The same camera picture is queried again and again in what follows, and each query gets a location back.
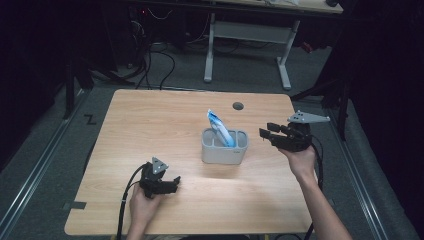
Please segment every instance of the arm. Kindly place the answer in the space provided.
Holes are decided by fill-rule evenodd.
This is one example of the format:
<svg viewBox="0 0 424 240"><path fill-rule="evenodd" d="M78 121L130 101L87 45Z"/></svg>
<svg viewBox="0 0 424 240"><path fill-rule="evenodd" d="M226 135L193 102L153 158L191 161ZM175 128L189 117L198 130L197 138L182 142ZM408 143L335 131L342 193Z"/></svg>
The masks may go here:
<svg viewBox="0 0 424 240"><path fill-rule="evenodd" d="M138 184L134 185L130 201L131 225L127 240L143 239L147 225L153 219L162 198L163 195L157 195L153 199L148 199L144 196L143 189Z"/></svg>
<svg viewBox="0 0 424 240"><path fill-rule="evenodd" d="M324 194L318 187L314 175L315 151L312 147L302 152L278 149L287 156L290 169L296 176L314 223L318 239L352 239Z"/></svg>

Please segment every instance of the person's right hand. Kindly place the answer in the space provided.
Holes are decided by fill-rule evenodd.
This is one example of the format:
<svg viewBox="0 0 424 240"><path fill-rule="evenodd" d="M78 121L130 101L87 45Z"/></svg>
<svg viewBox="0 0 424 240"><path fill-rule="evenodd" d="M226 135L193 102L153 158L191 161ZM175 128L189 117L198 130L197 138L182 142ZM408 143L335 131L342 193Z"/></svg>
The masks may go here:
<svg viewBox="0 0 424 240"><path fill-rule="evenodd" d="M289 160L290 169L299 182L311 179L315 181L314 165L316 154L312 146L301 152L290 152L281 148L278 151L286 155Z"/></svg>

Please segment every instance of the metal rail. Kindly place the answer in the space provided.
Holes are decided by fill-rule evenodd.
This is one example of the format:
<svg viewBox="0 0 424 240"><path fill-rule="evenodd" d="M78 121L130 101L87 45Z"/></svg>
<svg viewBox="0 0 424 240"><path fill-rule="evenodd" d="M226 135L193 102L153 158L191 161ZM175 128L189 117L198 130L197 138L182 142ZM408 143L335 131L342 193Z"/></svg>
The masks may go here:
<svg viewBox="0 0 424 240"><path fill-rule="evenodd" d="M56 151L57 146L59 145L61 139L63 138L66 130L68 129L69 124L71 123L73 117L75 116L76 111L87 98L89 91L80 90L77 95L77 102L74 108L74 111L70 114L69 118L64 119L53 137L50 139L50 142L47 144L40 158L38 159L37 164L33 168L32 172L29 174L27 180L19 190L19 193L15 197L15 200L10 205L7 213L4 215L3 219L0 222L0 239L7 239L9 234L12 232L13 227L21 216L22 212L25 210L26 205L37 189L38 184L46 173L50 163L53 161L53 156Z"/></svg>
<svg viewBox="0 0 424 240"><path fill-rule="evenodd" d="M361 204L361 207L362 207L362 211L364 212L365 218L367 219L368 225L370 226L374 239L380 239L380 240L389 239L387 236L386 230L384 228L384 225L381 222L380 217L378 216L378 212L375 208L374 202L371 199L370 195L368 194L365 184L362 181L362 178L359 174L358 169L356 168L355 161L353 160L349 147L347 146L346 142L340 138L340 134L337 131L337 126L334 121L334 119L336 119L336 116L331 110L324 109L324 112L326 115L329 115L332 119L331 129L344 155L343 159L345 160L345 164L348 170L347 172L352 181L353 189L356 192L359 203Z"/></svg>

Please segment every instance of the black device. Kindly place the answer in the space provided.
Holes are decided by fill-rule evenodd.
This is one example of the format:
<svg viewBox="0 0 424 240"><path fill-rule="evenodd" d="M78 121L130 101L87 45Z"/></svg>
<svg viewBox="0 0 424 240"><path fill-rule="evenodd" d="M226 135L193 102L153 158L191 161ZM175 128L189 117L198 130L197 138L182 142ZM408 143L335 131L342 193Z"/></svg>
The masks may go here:
<svg viewBox="0 0 424 240"><path fill-rule="evenodd" d="M300 152L307 149L312 144L311 127L309 123L327 122L329 117L321 117L318 115L304 113L298 111L287 119L287 126L275 123L267 123L267 130L259 128L259 136L266 138L271 142L272 146L285 149L290 152Z"/></svg>
<svg viewBox="0 0 424 240"><path fill-rule="evenodd" d="M174 181L162 181L162 177L168 168L168 165L153 157L152 163L147 162L141 171L140 187L144 190L144 195L152 198L153 194L175 193L180 183L181 177Z"/></svg>
<svg viewBox="0 0 424 240"><path fill-rule="evenodd" d="M152 157L151 163L147 162L135 170L130 180L128 181L124 195L122 196L121 209L119 211L118 231L116 233L117 240L120 240L122 237L122 225L124 221L125 204L127 202L128 191L132 185L137 183L132 183L134 177L138 172L141 171L141 179L138 184L144 190L144 195L147 198L152 198L153 194L175 193L177 192L181 177L175 178L172 182L162 181L162 177L165 175L166 169L168 169L168 167L169 166L167 164L163 163L155 157Z"/></svg>

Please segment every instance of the person's left hand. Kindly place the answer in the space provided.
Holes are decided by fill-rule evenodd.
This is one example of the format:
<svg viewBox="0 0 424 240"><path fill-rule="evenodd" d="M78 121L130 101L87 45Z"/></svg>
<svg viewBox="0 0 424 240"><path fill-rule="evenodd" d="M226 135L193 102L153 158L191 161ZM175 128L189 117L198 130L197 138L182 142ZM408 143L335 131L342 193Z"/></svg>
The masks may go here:
<svg viewBox="0 0 424 240"><path fill-rule="evenodd" d="M164 195L156 195L153 199L147 198L140 185L134 185L130 200L131 225L127 239L141 239L143 237L144 231L153 219L163 197Z"/></svg>

